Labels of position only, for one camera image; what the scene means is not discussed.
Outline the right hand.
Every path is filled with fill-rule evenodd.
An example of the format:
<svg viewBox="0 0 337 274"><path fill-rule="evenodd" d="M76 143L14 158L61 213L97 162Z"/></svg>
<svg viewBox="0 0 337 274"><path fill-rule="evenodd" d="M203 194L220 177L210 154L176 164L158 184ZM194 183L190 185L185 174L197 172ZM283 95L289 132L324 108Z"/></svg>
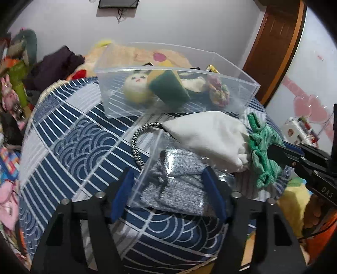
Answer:
<svg viewBox="0 0 337 274"><path fill-rule="evenodd" d="M325 201L317 195L311 195L303 215L303 236L309 236L310 234L313 234L315 230L317 230L318 226L328 212L325 204Z"/></svg>

